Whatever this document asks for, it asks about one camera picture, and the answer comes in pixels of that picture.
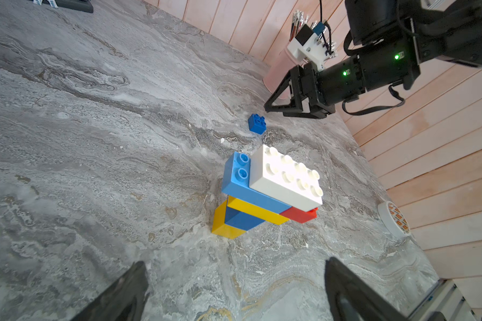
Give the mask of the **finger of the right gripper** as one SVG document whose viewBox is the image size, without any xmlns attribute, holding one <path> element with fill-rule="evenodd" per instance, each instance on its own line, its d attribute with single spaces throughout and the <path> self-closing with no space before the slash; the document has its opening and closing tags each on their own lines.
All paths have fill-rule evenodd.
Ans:
<svg viewBox="0 0 482 321">
<path fill-rule="evenodd" d="M 265 102 L 266 112 L 303 112 L 299 83 L 300 70 L 301 66 L 295 66 L 287 72 L 277 89 Z M 274 102 L 286 89 L 289 89 L 291 93 L 290 102 L 288 104 L 274 105 Z"/>
<path fill-rule="evenodd" d="M 284 112 L 283 116 L 302 118 L 302 119 L 326 119 L 329 116 L 329 112 L 324 109 L 313 110 L 312 112 Z"/>
</svg>

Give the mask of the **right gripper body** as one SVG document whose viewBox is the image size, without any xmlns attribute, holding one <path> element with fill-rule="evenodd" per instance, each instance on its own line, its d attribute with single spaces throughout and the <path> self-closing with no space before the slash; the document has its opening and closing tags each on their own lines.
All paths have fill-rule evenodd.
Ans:
<svg viewBox="0 0 482 321">
<path fill-rule="evenodd" d="M 406 38 L 398 38 L 321 72 L 306 64 L 301 68 L 301 100 L 309 100 L 309 112 L 321 108 L 329 114 L 336 112 L 336 104 L 340 103 L 343 111 L 347 111 L 347 104 L 382 87 L 388 88 L 389 93 L 398 100 L 398 104 L 393 106 L 374 106 L 347 112 L 351 116 L 364 116 L 403 106 L 406 100 L 395 88 L 402 85 L 405 90 L 411 89 L 419 75 L 414 43 Z"/>
</svg>

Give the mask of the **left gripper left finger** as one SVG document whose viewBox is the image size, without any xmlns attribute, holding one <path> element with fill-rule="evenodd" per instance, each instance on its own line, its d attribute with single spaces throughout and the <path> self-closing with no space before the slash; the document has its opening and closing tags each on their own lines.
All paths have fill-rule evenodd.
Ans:
<svg viewBox="0 0 482 321">
<path fill-rule="evenodd" d="M 145 262 L 135 262 L 72 321 L 141 320 L 148 295 L 149 281 Z"/>
</svg>

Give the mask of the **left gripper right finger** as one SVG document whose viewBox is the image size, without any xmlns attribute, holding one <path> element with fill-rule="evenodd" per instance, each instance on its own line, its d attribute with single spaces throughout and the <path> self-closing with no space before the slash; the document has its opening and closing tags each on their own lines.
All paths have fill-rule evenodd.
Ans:
<svg viewBox="0 0 482 321">
<path fill-rule="evenodd" d="M 406 320 L 337 258 L 325 261 L 324 279 L 334 320 Z"/>
</svg>

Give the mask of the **small blue lego brick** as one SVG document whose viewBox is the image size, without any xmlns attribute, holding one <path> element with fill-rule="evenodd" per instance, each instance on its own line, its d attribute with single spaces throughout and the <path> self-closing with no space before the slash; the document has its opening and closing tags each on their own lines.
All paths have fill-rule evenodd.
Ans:
<svg viewBox="0 0 482 321">
<path fill-rule="evenodd" d="M 266 131 L 265 117 L 258 114 L 251 114 L 248 119 L 248 127 L 251 132 L 262 135 Z"/>
</svg>

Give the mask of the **white lego plate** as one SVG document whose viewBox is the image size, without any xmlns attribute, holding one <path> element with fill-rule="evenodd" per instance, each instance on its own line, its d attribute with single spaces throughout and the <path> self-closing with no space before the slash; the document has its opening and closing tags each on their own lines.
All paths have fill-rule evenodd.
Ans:
<svg viewBox="0 0 482 321">
<path fill-rule="evenodd" d="M 262 145 L 250 156 L 249 187 L 301 211 L 323 204 L 319 172 L 276 148 Z"/>
</svg>

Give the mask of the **red lego brick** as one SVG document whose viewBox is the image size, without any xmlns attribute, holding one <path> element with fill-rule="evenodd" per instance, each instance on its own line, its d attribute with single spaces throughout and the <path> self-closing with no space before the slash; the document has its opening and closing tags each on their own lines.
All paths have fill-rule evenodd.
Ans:
<svg viewBox="0 0 482 321">
<path fill-rule="evenodd" d="M 318 208 L 314 208 L 310 211 L 302 211 L 296 207 L 290 207 L 288 210 L 281 213 L 281 216 L 291 219 L 298 223 L 306 223 L 317 217 Z"/>
</svg>

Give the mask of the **yellow long lego brick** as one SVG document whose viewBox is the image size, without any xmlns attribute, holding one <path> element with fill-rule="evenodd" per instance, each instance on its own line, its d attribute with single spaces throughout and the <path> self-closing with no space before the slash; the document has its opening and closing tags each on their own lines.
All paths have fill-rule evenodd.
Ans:
<svg viewBox="0 0 482 321">
<path fill-rule="evenodd" d="M 227 206 L 245 214 L 263 219 L 264 221 L 274 223 L 275 225 L 281 225 L 289 220 L 278 213 L 263 209 L 262 207 L 258 207 L 232 196 L 228 196 Z"/>
</svg>

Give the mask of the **yellow square lego brick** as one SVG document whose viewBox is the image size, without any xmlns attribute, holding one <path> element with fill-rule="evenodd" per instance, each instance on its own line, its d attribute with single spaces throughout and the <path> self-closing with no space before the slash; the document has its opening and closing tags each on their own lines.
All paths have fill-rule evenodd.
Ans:
<svg viewBox="0 0 482 321">
<path fill-rule="evenodd" d="M 228 239 L 235 239 L 242 234 L 245 234 L 245 230 L 238 229 L 233 226 L 229 226 L 225 223 L 226 212 L 229 209 L 227 201 L 224 201 L 214 211 L 214 219 L 212 224 L 212 233 Z"/>
</svg>

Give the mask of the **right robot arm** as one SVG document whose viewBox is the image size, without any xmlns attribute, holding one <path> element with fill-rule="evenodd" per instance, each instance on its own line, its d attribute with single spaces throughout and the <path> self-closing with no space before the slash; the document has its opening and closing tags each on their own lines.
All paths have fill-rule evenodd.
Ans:
<svg viewBox="0 0 482 321">
<path fill-rule="evenodd" d="M 334 52 L 332 29 L 320 20 L 298 29 L 293 45 L 307 59 L 292 67 L 265 102 L 267 112 L 286 117 L 324 119 L 336 104 L 346 106 L 372 90 L 412 88 L 420 65 L 438 59 L 482 69 L 482 1 L 455 1 L 443 12 L 420 1 L 346 1 L 347 59 L 325 68 Z"/>
</svg>

